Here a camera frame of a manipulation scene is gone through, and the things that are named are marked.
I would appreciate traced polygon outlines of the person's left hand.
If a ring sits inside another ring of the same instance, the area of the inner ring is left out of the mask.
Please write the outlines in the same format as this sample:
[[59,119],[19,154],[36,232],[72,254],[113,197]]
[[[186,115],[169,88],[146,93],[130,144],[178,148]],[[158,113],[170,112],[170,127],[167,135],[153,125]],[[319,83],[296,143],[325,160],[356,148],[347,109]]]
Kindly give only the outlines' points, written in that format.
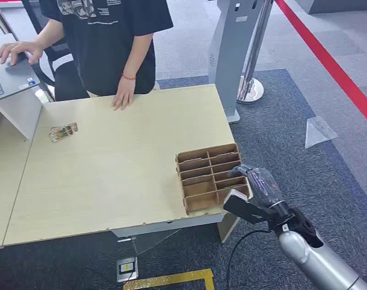
[[118,85],[117,93],[111,103],[114,111],[124,110],[131,106],[133,101],[136,78],[121,76]]

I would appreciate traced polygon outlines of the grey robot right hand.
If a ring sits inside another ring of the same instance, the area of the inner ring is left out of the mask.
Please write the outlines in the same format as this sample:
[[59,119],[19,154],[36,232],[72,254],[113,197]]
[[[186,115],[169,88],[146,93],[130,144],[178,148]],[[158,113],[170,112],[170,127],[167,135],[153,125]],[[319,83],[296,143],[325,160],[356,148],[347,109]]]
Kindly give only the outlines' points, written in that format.
[[252,191],[251,203],[262,208],[271,208],[284,202],[281,190],[270,172],[266,168],[251,167],[246,164],[235,166],[227,176],[245,176]]

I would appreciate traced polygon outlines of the person's right hand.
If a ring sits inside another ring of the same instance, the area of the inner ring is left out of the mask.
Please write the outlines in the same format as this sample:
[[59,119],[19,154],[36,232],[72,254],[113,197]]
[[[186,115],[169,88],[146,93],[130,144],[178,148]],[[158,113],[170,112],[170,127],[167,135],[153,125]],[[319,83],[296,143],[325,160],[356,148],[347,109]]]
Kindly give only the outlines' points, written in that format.
[[6,43],[0,48],[0,62],[4,64],[10,56],[10,65],[13,66],[17,64],[19,54],[28,53],[28,62],[33,64],[42,57],[44,49],[44,46],[37,41]]

